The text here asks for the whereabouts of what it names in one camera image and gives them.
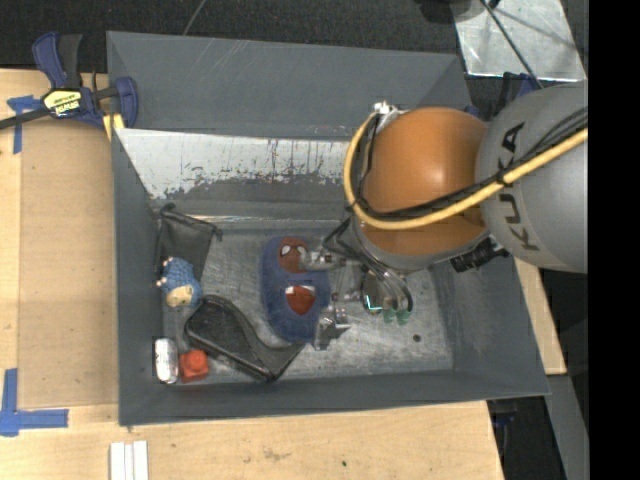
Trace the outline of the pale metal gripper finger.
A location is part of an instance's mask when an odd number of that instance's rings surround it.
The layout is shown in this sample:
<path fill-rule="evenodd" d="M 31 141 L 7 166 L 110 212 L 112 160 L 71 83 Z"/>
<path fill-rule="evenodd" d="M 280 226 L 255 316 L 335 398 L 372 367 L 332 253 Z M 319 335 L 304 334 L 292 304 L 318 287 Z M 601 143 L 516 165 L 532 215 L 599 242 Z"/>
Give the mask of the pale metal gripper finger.
<path fill-rule="evenodd" d="M 347 260 L 332 253 L 310 251 L 301 255 L 298 265 L 303 271 L 332 271 L 344 268 Z"/>
<path fill-rule="evenodd" d="M 315 350 L 326 350 L 332 340 L 340 338 L 351 328 L 347 310 L 342 307 L 327 307 L 320 313 L 313 341 Z"/>

